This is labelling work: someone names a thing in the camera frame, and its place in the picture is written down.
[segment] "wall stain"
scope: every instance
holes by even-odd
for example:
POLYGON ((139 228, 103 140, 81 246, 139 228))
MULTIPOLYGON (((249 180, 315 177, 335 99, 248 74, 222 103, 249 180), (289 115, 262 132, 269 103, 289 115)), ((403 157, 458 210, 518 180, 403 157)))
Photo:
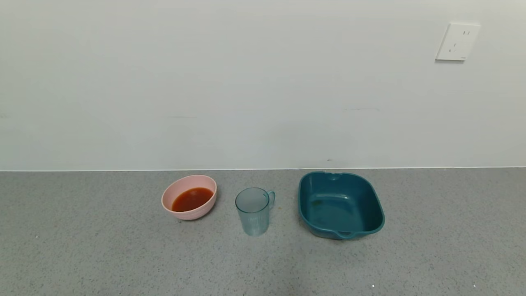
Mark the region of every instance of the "wall stain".
POLYGON ((184 118, 197 118, 197 116, 167 116, 167 118, 184 119, 184 118))
POLYGON ((380 112, 380 109, 378 108, 352 108, 352 109, 348 109, 348 108, 345 108, 343 109, 345 111, 365 111, 365 110, 374 110, 374 111, 378 111, 380 112))

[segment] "cup handle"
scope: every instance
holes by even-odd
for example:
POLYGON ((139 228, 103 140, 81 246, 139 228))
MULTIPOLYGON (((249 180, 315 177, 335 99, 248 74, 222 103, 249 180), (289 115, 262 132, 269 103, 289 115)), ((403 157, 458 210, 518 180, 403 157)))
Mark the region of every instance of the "cup handle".
POLYGON ((276 194, 274 193, 274 191, 267 191, 267 194, 268 194, 268 200, 269 200, 269 209, 272 209, 272 207, 274 206, 274 202, 276 201, 276 194))

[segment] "red liquid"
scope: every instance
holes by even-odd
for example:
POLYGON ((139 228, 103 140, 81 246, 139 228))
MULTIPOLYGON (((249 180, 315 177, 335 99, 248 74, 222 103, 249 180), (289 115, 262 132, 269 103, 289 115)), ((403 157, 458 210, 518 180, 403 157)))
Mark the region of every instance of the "red liquid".
POLYGON ((186 212, 204 205, 214 193, 207 188, 192 188, 181 193, 171 206, 174 212, 186 212))

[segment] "white wall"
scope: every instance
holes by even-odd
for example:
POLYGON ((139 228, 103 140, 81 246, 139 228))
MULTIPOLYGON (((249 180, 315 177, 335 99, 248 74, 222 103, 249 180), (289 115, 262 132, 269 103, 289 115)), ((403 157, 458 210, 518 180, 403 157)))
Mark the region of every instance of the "white wall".
POLYGON ((0 0, 0 170, 525 166, 524 32, 523 0, 0 0))

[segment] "translucent cup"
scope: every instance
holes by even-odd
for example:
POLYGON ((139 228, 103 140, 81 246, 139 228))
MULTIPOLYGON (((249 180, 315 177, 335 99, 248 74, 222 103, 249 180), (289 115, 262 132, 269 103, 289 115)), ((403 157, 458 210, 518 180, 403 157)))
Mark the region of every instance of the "translucent cup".
POLYGON ((261 188, 247 188, 236 197, 236 207, 246 234, 262 235, 267 231, 269 212, 274 206, 276 194, 261 188))

